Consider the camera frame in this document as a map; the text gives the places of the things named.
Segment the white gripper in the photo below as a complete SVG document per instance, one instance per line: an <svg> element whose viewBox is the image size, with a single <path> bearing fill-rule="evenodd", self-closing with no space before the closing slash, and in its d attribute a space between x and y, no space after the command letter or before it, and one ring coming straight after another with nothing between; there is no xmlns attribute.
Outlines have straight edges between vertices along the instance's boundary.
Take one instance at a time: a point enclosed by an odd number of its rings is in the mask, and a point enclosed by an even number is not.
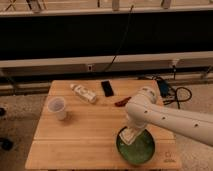
<svg viewBox="0 0 213 171"><path fill-rule="evenodd" d="M131 117L127 117L127 128L140 130L141 133L145 130L147 123L144 121L137 122L133 120Z"/></svg>

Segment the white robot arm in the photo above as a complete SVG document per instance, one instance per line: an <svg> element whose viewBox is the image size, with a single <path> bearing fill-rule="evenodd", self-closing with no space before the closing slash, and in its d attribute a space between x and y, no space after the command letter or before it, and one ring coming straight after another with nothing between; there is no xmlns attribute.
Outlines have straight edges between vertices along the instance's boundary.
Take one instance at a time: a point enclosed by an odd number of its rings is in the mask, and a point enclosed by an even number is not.
<svg viewBox="0 0 213 171"><path fill-rule="evenodd" d="M142 87L125 106L130 123L136 128L153 124L213 147L213 114L168 108L156 102L156 91Z"/></svg>

